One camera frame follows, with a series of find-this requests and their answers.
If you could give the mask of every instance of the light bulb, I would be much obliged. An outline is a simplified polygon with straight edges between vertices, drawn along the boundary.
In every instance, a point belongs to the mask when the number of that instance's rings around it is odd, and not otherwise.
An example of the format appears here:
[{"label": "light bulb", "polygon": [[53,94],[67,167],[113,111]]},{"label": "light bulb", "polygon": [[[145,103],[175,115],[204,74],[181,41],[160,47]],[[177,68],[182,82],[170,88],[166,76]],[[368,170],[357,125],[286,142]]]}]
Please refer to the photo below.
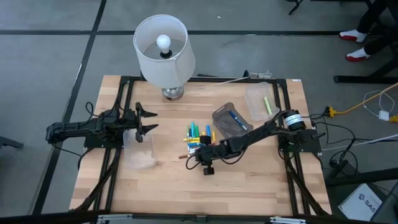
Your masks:
[{"label": "light bulb", "polygon": [[156,39],[156,44],[160,48],[163,54],[167,54],[169,52],[170,43],[171,43],[170,37],[164,34],[158,36]]}]

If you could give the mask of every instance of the lamp base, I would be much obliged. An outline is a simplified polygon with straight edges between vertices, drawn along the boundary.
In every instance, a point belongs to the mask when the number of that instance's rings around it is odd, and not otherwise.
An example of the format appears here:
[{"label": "lamp base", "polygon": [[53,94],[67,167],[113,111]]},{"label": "lamp base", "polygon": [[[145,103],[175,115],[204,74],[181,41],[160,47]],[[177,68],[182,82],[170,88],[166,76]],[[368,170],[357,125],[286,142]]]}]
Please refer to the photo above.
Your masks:
[{"label": "lamp base", "polygon": [[178,100],[184,95],[184,86],[175,88],[163,88],[162,93],[168,100]]}]

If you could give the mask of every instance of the white lampshade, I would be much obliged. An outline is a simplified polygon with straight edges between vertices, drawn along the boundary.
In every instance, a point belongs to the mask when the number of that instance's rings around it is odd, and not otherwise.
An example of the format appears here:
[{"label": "white lampshade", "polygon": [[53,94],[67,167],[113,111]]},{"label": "white lampshade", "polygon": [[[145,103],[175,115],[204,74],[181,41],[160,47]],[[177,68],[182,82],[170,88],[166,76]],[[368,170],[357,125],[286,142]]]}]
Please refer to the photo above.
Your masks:
[{"label": "white lampshade", "polygon": [[[182,49],[179,52],[173,52],[168,59],[150,58],[145,55],[149,47],[157,44],[157,39],[161,35],[170,37],[172,41],[170,49],[173,49],[173,40],[183,43]],[[167,37],[162,37],[160,41],[167,47],[170,41],[167,41]],[[195,56],[189,42],[187,28],[173,16],[156,15],[141,22],[134,34],[134,47],[142,74],[148,82],[157,87],[180,87],[193,75]],[[159,46],[159,53],[161,49],[164,51],[163,46]]]}]

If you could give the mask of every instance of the yellow cable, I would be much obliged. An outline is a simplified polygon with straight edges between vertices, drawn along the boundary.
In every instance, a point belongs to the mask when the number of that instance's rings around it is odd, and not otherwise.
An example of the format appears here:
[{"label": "yellow cable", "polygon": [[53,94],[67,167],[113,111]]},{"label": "yellow cable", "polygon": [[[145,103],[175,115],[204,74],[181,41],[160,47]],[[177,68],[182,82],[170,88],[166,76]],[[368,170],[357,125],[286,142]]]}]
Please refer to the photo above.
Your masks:
[{"label": "yellow cable", "polygon": [[336,114],[345,114],[345,113],[348,113],[348,112],[352,111],[353,109],[355,109],[355,108],[357,108],[357,107],[363,105],[364,103],[366,103],[366,102],[368,102],[368,101],[370,101],[370,100],[376,98],[377,96],[380,96],[381,94],[387,92],[388,90],[390,90],[390,89],[392,89],[392,88],[394,88],[394,87],[396,87],[396,86],[398,86],[398,83],[393,84],[392,86],[390,86],[390,87],[384,89],[383,91],[381,91],[379,94],[376,94],[376,95],[370,97],[369,99],[367,99],[367,100],[365,100],[365,101],[362,101],[360,104],[358,104],[358,105],[356,105],[356,106],[353,106],[352,108],[350,108],[350,109],[348,109],[348,110],[346,110],[346,111],[343,111],[343,112],[335,111],[335,110],[333,110],[332,107],[330,107],[330,115],[331,115],[331,117],[334,117]]}]

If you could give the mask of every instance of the clear plastic container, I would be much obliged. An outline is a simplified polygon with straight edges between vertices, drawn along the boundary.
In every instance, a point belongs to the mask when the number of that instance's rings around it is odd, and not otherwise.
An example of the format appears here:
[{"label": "clear plastic container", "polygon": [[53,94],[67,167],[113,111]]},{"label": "clear plastic container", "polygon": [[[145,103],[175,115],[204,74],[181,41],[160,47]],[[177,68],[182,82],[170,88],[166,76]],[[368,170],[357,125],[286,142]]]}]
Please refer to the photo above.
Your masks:
[{"label": "clear plastic container", "polygon": [[[246,88],[244,99],[252,120],[270,120],[280,111],[280,108],[275,106],[273,92],[272,85],[266,82],[252,84]],[[269,109],[266,106],[265,97],[268,100]]]},{"label": "clear plastic container", "polygon": [[142,137],[142,142],[136,141],[135,129],[123,133],[124,163],[128,169],[148,169],[156,165],[154,140],[151,133]]}]

